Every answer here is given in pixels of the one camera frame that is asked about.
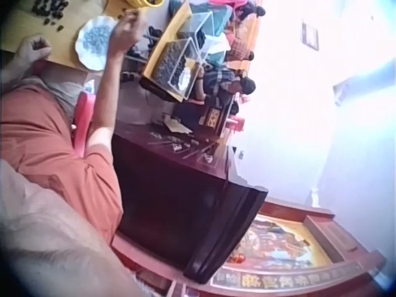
framed picture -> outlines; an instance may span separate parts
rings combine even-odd
[[[317,29],[302,21],[301,41],[310,48],[319,51],[319,36]]]

hand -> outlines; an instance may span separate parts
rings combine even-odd
[[[127,12],[111,32],[108,56],[123,57],[142,38],[144,26],[139,10]]]
[[[22,40],[14,59],[17,64],[28,69],[35,61],[47,58],[51,50],[50,43],[43,35],[37,34]]]
[[[204,77],[205,71],[204,71],[204,66],[200,66],[200,68],[198,69],[198,78],[201,79]]]

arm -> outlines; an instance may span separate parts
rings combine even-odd
[[[14,82],[17,82],[25,73],[26,67],[18,60],[12,59],[3,69],[1,69],[1,90],[4,92]]]
[[[116,124],[119,76],[125,52],[142,36],[144,22],[139,11],[128,12],[110,36],[107,62],[93,109],[91,135],[87,148],[103,144],[111,152]]]
[[[196,89],[196,97],[199,101],[204,101],[206,94],[204,92],[204,80],[197,78],[196,80],[196,85],[195,85],[195,89]]]

wooden table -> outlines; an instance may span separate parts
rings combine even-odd
[[[89,70],[81,64],[74,49],[79,30],[97,15],[106,14],[117,18],[123,13],[123,8],[131,8],[125,0],[73,0],[56,25],[43,25],[45,17],[38,17],[31,12],[34,2],[21,0],[9,14],[1,32],[1,49],[15,53],[23,38],[41,33],[53,48],[49,61],[84,71]],[[57,32],[59,25],[64,28]]]

beige surface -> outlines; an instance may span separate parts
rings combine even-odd
[[[155,46],[150,59],[147,62],[146,68],[143,71],[143,76],[151,80],[153,83],[155,81],[151,78],[153,70],[155,69],[155,65],[157,64],[158,59],[160,58],[162,52],[165,49],[165,46],[168,42],[173,41],[176,38],[176,32],[183,25],[186,19],[192,14],[191,8],[189,5],[189,1],[186,1],[180,9],[175,13],[174,17],[171,19],[171,22],[163,32],[161,38],[159,39],[157,45]],[[183,97],[175,94],[173,92],[167,91],[170,95],[172,95],[179,102],[183,101]]]
[[[23,38],[41,33],[53,47],[49,61],[89,71],[80,63],[74,43],[79,30],[88,20],[102,14],[107,2],[105,14],[113,17],[122,14],[122,8],[129,8],[125,0],[73,0],[69,1],[63,11],[64,17],[57,20],[56,25],[44,26],[45,17],[37,17],[30,11],[34,0],[21,0],[3,25],[1,49],[15,52]],[[57,32],[59,25],[64,28]]]

